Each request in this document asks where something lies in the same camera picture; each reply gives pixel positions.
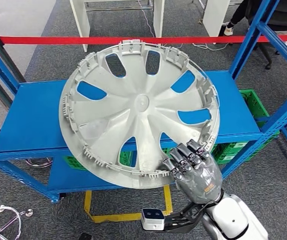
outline person's leg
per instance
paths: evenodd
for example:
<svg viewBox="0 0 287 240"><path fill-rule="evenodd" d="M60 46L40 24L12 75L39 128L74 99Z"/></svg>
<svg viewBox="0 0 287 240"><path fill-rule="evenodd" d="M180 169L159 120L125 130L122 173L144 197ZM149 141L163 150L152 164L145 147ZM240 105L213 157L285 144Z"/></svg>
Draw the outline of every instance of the person's leg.
<svg viewBox="0 0 287 240"><path fill-rule="evenodd" d="M248 0L243 0L233 15L229 23L226 23L226 29L224 34L226 36L230 36L233 34L233 27L242 20L245 16L245 11L247 11Z"/></svg>

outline table leg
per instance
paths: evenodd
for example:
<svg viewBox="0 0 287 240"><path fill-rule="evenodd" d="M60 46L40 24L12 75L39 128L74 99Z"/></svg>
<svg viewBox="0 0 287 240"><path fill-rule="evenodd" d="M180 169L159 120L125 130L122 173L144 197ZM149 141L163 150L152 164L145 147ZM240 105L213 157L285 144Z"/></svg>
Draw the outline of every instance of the table leg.
<svg viewBox="0 0 287 240"><path fill-rule="evenodd" d="M70 3L80 37L88 37L90 23L85 10L85 0L70 0ZM83 44L83 48L85 52L88 51L88 44Z"/></svg>
<svg viewBox="0 0 287 240"><path fill-rule="evenodd" d="M153 9L153 27L156 37L162 36L163 12L165 11L165 0L155 0Z"/></svg>

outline yellow floor tape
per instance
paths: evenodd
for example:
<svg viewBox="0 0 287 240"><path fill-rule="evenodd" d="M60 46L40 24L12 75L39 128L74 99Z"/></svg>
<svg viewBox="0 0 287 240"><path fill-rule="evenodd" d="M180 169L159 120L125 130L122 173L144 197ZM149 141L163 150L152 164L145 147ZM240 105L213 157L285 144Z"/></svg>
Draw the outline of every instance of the yellow floor tape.
<svg viewBox="0 0 287 240"><path fill-rule="evenodd" d="M171 194L170 192L169 185L163 187L165 193L165 210L162 211L165 216L170 215L173 212ZM124 221L134 221L139 220L141 217L140 212L136 213L125 213L125 214L113 214L113 215L99 215L93 216L90 213L90 207L91 205L92 191L86 191L85 199L85 211L95 223L102 223L105 221L112 222L124 222Z"/></svg>

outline blue metal shelf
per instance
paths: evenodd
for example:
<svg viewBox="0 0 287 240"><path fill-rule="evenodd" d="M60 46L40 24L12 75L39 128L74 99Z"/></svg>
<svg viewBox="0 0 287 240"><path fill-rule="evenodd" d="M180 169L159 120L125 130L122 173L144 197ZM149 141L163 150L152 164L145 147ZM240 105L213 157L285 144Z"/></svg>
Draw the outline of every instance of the blue metal shelf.
<svg viewBox="0 0 287 240"><path fill-rule="evenodd" d="M102 180L89 171L71 168L60 156L54 159L48 183L48 190L54 194L119 188L121 187Z"/></svg>
<svg viewBox="0 0 287 240"><path fill-rule="evenodd" d="M220 98L220 124L217 143L257 140L262 133L257 126L235 81L226 71L208 71ZM32 156L71 156L60 129L59 101L65 80L23 83L0 132L0 161ZM162 148L174 147L162 139ZM136 149L127 142L124 151Z"/></svg>
<svg viewBox="0 0 287 240"><path fill-rule="evenodd" d="M287 60L285 43L267 25L278 3L279 0L262 1L229 71L207 72L216 86L220 101L220 125L217 142L249 141L222 169L224 179L278 130L287 138L287 101L258 129L234 82L261 34ZM18 83L1 58L0 78L16 95L0 132L0 170L54 203L59 201L59 193L118 188L88 171L69 168L62 159L62 156L71 155L63 139L58 121L59 101L64 80ZM174 145L169 139L162 142L162 147ZM134 150L134 147L128 142L124 150ZM8 161L27 157L54 157L48 186Z"/></svg>

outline robotic arm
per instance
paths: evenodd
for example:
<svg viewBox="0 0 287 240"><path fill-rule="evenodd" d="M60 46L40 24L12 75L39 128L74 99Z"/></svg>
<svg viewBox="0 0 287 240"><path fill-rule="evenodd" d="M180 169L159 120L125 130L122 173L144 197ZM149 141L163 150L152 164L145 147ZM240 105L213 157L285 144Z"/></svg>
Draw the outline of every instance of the robotic arm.
<svg viewBox="0 0 287 240"><path fill-rule="evenodd" d="M144 230L187 233L202 221L213 240L268 240L268 233L246 204L221 188L221 172L211 154L193 139L170 154L172 159L163 163L192 202L167 217L159 209L143 209Z"/></svg>

